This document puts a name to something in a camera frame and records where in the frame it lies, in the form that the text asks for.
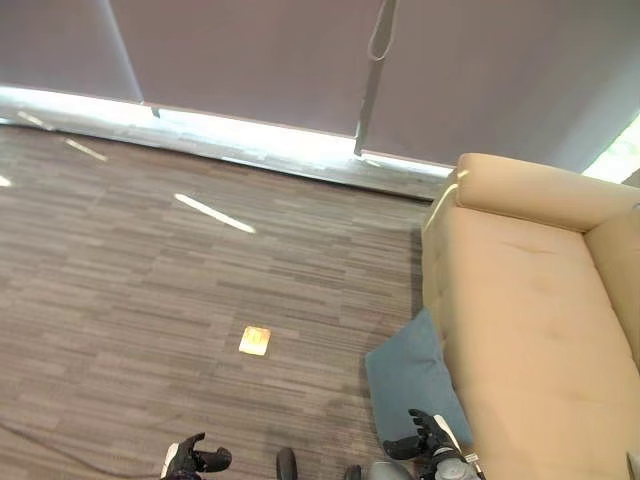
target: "sofa seat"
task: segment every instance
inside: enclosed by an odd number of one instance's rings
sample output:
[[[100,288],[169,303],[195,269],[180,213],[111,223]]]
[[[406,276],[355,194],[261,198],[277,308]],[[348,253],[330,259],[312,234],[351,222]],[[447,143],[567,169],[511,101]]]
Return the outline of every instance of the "sofa seat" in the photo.
[[[449,206],[425,301],[488,478],[629,478],[640,382],[581,233]]]

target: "blue cushion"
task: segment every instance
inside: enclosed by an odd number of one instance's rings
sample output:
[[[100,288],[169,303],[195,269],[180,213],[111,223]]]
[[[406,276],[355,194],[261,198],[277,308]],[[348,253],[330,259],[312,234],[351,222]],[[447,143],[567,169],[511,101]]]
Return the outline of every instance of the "blue cushion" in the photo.
[[[373,415],[380,443],[416,435],[407,410],[442,415],[458,442],[472,442],[471,429],[442,358],[427,309],[366,355]]]

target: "beige sofa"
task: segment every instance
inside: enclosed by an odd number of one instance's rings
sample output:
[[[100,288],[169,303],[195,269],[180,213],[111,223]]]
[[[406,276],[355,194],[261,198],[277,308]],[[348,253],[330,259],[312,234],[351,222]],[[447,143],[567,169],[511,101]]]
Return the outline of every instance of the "beige sofa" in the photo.
[[[424,301],[490,480],[628,480],[640,189],[467,154],[422,232]]]

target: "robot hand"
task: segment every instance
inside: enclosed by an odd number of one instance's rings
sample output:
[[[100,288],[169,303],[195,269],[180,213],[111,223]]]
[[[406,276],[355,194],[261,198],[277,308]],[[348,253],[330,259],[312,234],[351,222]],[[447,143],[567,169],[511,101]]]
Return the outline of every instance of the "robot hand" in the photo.
[[[204,436],[204,433],[199,433],[169,447],[161,480],[202,480],[197,472],[221,472],[229,468],[229,450],[222,447],[215,453],[194,450]]]
[[[477,464],[468,464],[444,418],[416,409],[409,410],[409,415],[413,417],[417,435],[395,442],[384,442],[383,448],[387,455],[396,460],[421,457],[424,464],[420,470],[420,480],[485,479]]]

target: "small orange object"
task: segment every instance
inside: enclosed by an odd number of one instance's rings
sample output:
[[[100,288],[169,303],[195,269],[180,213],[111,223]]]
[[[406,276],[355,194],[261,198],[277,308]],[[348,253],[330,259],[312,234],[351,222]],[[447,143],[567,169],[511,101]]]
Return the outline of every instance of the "small orange object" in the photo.
[[[267,346],[271,338],[271,330],[258,327],[247,327],[244,329],[244,335],[240,341],[240,350],[250,355],[263,356],[267,353]]]

